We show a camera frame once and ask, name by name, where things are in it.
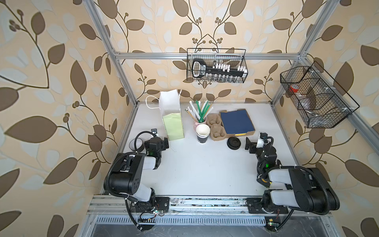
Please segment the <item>white green paper bag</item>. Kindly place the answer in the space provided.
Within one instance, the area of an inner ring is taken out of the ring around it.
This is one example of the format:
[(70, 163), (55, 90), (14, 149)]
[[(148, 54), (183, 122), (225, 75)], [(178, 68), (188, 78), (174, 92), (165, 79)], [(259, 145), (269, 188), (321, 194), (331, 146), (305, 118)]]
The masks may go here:
[[(159, 106), (150, 107), (148, 105), (149, 97), (157, 99), (159, 101)], [(185, 138), (181, 115), (180, 94), (176, 89), (161, 92), (159, 99), (155, 96), (149, 95), (145, 99), (145, 103), (149, 109), (159, 109), (170, 141)]]

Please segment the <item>brown pulp cup carrier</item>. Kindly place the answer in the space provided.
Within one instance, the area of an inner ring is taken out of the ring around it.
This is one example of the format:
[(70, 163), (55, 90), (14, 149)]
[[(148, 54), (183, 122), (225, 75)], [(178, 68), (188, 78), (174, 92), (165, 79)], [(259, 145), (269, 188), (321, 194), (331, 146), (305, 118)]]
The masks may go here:
[(213, 113), (209, 114), (207, 116), (206, 124), (210, 127), (210, 138), (213, 141), (221, 141), (227, 137), (220, 115)]

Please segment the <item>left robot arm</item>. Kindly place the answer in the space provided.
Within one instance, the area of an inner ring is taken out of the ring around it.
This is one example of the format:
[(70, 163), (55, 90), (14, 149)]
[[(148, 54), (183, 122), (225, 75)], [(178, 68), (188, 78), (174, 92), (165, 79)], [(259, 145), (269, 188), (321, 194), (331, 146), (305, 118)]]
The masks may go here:
[(142, 172), (157, 169), (162, 152), (168, 148), (168, 138), (158, 137), (156, 129), (140, 132), (130, 142), (130, 152), (117, 154), (105, 177), (104, 190), (115, 197), (155, 205), (155, 191), (142, 183)]

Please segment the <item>black plastic cup lid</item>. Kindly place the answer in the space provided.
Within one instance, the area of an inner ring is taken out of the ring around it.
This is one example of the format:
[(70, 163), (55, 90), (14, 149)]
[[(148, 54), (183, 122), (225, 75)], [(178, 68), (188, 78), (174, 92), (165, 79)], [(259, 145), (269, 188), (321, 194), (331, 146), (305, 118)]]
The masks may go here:
[(230, 137), (228, 140), (227, 140), (227, 146), (231, 149), (231, 150), (238, 150), (241, 146), (241, 141), (239, 138), (237, 137)]

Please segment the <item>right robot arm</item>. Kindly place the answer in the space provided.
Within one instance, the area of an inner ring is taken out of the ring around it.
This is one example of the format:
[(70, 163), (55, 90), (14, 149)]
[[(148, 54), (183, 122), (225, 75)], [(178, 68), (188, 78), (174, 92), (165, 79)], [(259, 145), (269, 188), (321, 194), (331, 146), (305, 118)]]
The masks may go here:
[(257, 142), (246, 139), (245, 149), (257, 157), (256, 181), (266, 187), (261, 198), (247, 198), (249, 213), (284, 213), (297, 210), (326, 215), (340, 201), (318, 168), (284, 166), (277, 157), (274, 139), (260, 133)]

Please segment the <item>black paper coffee cup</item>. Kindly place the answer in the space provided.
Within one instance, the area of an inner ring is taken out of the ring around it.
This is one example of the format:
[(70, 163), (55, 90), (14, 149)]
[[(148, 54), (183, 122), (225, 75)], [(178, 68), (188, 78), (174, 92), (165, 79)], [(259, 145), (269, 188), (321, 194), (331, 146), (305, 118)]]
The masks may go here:
[(210, 127), (207, 124), (199, 124), (196, 127), (196, 136), (199, 143), (203, 144), (210, 135)]

